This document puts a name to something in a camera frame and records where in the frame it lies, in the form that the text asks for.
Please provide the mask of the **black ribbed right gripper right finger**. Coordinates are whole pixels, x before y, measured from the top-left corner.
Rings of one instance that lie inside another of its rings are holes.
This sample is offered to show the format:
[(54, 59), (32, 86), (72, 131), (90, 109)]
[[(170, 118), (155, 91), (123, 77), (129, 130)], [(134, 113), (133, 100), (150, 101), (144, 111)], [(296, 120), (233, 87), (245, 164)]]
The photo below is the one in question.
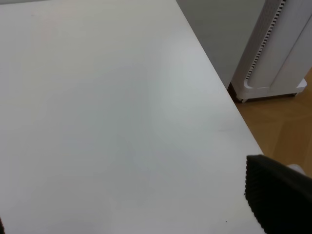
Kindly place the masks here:
[(312, 179), (264, 155), (247, 156), (245, 198), (267, 234), (312, 232)]

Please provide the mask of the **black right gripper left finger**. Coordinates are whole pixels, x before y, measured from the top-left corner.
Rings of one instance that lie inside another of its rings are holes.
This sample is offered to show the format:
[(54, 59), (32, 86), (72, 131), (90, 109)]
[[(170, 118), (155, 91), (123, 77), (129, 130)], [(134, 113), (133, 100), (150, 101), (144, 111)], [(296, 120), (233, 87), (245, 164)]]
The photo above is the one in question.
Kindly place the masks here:
[(0, 234), (5, 234), (5, 229), (2, 223), (2, 220), (0, 219)]

